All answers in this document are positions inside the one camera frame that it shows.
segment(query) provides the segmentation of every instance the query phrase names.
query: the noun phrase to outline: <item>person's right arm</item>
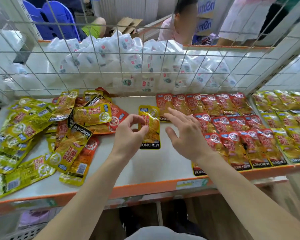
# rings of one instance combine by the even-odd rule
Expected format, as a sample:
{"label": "person's right arm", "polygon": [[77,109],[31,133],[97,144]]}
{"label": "person's right arm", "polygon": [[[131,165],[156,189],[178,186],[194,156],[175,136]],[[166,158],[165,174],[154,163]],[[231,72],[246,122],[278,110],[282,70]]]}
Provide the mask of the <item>person's right arm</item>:
{"label": "person's right arm", "polygon": [[212,151],[193,116],[169,111],[164,116],[179,130],[177,137],[166,128],[173,147],[206,172],[254,240],[300,239],[300,222]]}

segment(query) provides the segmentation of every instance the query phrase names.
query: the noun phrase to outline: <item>person's right hand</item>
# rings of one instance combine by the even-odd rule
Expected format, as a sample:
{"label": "person's right hand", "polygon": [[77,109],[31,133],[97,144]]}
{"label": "person's right hand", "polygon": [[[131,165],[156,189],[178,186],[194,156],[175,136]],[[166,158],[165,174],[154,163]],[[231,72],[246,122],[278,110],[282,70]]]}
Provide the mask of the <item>person's right hand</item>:
{"label": "person's right hand", "polygon": [[192,115],[184,115],[180,111],[168,108],[170,113],[164,117],[172,122],[179,130],[179,137],[171,127],[166,128],[168,137],[176,151],[185,158],[197,163],[210,154],[215,154],[208,145],[200,130],[200,123]]}

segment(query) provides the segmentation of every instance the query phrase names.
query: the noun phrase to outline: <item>blue object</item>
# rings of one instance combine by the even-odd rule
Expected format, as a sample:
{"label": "blue object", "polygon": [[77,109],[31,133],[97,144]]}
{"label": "blue object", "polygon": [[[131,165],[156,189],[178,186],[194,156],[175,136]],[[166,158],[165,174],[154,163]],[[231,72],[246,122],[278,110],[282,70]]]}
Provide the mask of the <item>blue object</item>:
{"label": "blue object", "polygon": [[[74,18],[69,9],[58,1],[49,1],[51,9],[56,17],[56,20],[53,17],[48,3],[45,3],[42,8],[36,8],[34,5],[32,5],[26,0],[24,0],[23,3],[34,22],[47,22],[47,25],[36,24],[36,27],[44,40],[53,40],[56,37],[58,37],[59,39],[63,39],[58,25],[49,25],[48,23],[75,23]],[[75,25],[60,25],[60,28],[65,39],[78,39],[80,41],[78,30]]]}

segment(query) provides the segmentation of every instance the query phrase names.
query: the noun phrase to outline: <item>person's left hand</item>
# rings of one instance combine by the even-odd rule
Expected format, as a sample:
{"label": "person's left hand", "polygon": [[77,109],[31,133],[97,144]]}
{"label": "person's left hand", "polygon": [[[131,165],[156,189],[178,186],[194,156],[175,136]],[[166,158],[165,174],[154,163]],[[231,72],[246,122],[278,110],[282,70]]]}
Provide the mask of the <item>person's left hand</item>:
{"label": "person's left hand", "polygon": [[145,124],[146,121],[139,115],[130,114],[122,121],[115,132],[114,144],[111,155],[115,158],[123,159],[126,163],[136,154],[141,146],[144,136],[149,127],[144,125],[140,131],[131,129],[134,124]]}

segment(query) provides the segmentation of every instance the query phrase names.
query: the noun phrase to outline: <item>yellow-green shorts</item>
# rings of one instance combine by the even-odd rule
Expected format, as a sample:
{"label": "yellow-green shorts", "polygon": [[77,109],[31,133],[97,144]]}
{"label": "yellow-green shorts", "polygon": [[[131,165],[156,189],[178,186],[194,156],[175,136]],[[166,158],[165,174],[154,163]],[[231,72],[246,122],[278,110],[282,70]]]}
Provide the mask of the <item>yellow-green shorts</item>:
{"label": "yellow-green shorts", "polygon": [[91,35],[96,39],[100,37],[101,26],[87,25],[82,27],[82,31],[87,35]]}

